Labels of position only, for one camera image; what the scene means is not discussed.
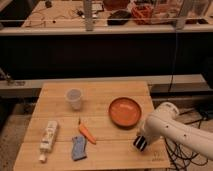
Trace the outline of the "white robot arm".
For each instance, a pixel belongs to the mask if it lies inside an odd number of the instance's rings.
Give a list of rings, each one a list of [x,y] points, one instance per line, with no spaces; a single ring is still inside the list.
[[[133,145],[143,151],[148,145],[164,136],[213,160],[213,133],[176,121],[175,118],[179,114],[178,108],[173,103],[161,103],[142,122]]]

